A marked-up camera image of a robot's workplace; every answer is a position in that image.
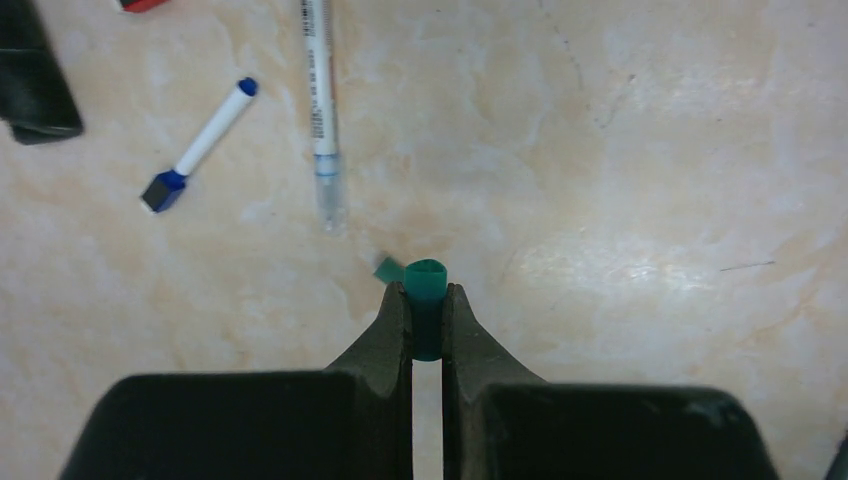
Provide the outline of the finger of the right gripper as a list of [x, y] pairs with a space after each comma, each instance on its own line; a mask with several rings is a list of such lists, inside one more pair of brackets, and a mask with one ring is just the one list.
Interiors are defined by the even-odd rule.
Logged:
[[32, 1], [1, 2], [1, 120], [23, 145], [64, 141], [84, 132]]

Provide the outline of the teal pen cap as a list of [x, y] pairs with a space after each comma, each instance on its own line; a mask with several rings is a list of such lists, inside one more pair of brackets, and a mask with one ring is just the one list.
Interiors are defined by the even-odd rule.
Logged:
[[442, 305], [447, 294], [447, 269], [437, 260], [422, 259], [404, 269], [402, 281], [412, 319], [413, 357], [423, 362], [441, 358]]

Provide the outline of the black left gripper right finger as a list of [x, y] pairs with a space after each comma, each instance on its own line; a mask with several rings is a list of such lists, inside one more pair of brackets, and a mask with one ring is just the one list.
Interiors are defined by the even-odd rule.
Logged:
[[548, 382], [476, 319], [458, 284], [442, 314], [448, 479], [774, 479], [758, 428], [703, 386]]

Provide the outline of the dark green pen cap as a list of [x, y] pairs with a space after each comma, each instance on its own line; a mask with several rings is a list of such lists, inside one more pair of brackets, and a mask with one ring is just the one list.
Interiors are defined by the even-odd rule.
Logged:
[[373, 276], [384, 284], [402, 282], [405, 275], [405, 266], [390, 256], [384, 256], [376, 263]]

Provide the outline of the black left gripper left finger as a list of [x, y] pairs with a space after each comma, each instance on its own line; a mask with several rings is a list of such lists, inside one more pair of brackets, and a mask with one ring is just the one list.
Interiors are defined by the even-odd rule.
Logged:
[[99, 400], [64, 479], [409, 479], [411, 313], [387, 286], [320, 370], [146, 374]]

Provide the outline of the barcode white blue pen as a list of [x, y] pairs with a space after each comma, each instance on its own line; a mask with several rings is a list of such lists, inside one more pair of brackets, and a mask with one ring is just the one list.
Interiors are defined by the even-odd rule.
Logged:
[[317, 210], [322, 229], [338, 233], [344, 226], [345, 201], [337, 138], [331, 7], [328, 1], [302, 0], [300, 8], [307, 51]]

